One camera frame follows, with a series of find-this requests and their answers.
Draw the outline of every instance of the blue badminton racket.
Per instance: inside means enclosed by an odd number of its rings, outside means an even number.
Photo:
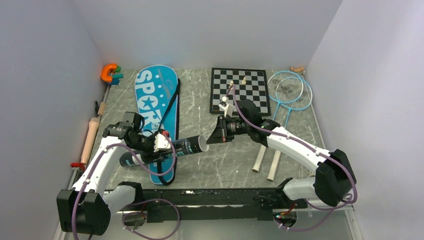
[[[282,103],[284,107],[288,109],[287,117],[285,119],[284,128],[287,128],[287,123],[289,122],[290,113],[294,111],[302,111],[307,109],[312,103],[312,89],[305,80],[302,79],[303,82],[303,92],[300,98],[297,101],[291,103]],[[272,160],[271,168],[269,170],[268,177],[266,178],[268,181],[273,182],[274,177],[276,175],[278,162],[280,160],[280,151],[275,151],[274,158]]]
[[[273,121],[276,119],[280,105],[295,103],[301,97],[304,90],[301,76],[292,71],[276,72],[269,78],[267,85],[269,98],[277,102],[277,107],[272,117]],[[266,149],[267,148],[263,145],[260,147],[252,168],[253,172],[259,172]]]

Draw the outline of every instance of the white wall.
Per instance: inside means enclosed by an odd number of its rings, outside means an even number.
[[[124,68],[306,66],[342,0],[74,0],[105,61]]]
[[[422,239],[424,1],[344,0],[307,68],[327,147],[350,156],[364,239]]]
[[[103,63],[70,0],[0,7],[0,239],[52,239]]]

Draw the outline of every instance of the gray marble table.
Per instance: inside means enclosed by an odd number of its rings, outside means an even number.
[[[134,81],[139,71],[123,70],[120,84],[111,87],[91,157],[99,147],[103,129],[121,121],[124,112],[137,112]],[[181,80],[179,138],[199,134],[209,137],[217,123],[217,115],[209,113],[211,69],[176,69],[175,72]],[[266,75],[269,78],[275,72],[267,70]],[[274,113],[277,104],[272,100],[270,103]],[[280,107],[275,120],[283,123],[287,113],[286,108]],[[292,111],[287,130],[313,145],[323,146],[311,107]],[[180,157],[175,180],[169,186],[153,184],[140,166],[124,168],[117,159],[107,189],[115,189],[122,181],[141,183],[144,189],[271,188],[286,178],[306,178],[310,174],[304,166],[282,153],[275,181],[267,181],[275,151],[267,149],[259,173],[254,173],[252,167],[259,148],[247,135],[240,135],[235,136],[233,142],[210,145],[208,152]]]

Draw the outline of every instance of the chessboard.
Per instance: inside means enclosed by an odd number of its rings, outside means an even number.
[[[219,107],[221,99],[226,95],[230,83],[236,85],[236,100],[250,99],[260,109],[262,116],[271,115],[270,99],[268,97],[267,74],[265,70],[212,68],[210,81],[210,110],[211,114],[223,114]]]

